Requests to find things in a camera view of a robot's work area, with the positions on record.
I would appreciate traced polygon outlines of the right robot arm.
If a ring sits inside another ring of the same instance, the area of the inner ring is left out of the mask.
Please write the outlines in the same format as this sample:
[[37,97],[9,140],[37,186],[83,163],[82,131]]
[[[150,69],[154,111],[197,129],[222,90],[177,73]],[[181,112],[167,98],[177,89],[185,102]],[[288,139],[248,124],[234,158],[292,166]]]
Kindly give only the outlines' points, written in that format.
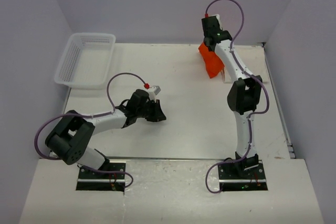
[[225,164],[224,169],[234,169],[239,178],[246,178],[258,165],[253,136],[253,113],[260,101],[262,78],[253,75],[243,63],[234,48],[230,33],[222,29],[218,15],[206,14],[202,18],[202,28],[205,46],[219,57],[232,81],[227,103],[236,119],[237,148],[235,160]]

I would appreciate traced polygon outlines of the orange t-shirt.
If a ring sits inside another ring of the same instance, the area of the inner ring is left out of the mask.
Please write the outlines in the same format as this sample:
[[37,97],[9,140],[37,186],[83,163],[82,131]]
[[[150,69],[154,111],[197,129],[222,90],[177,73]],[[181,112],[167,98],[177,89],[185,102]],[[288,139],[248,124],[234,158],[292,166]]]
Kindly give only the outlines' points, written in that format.
[[225,65],[216,53],[209,51],[204,43],[200,44],[200,46],[198,47],[198,51],[202,56],[205,64],[205,70],[210,79],[218,76],[220,73],[224,73]]

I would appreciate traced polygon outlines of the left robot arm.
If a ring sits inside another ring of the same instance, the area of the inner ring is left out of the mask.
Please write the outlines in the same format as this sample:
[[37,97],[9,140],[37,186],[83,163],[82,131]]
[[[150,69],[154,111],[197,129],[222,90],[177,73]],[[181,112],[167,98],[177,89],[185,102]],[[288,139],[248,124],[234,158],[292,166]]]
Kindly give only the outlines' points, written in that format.
[[139,118],[149,122],[165,121],[166,116],[156,98],[160,91],[159,86],[137,89],[125,105],[117,106],[113,112],[82,115],[70,111],[49,133],[45,144],[67,165],[79,164],[97,178],[104,178],[109,172],[108,159],[88,146],[91,137],[108,130],[126,128]]

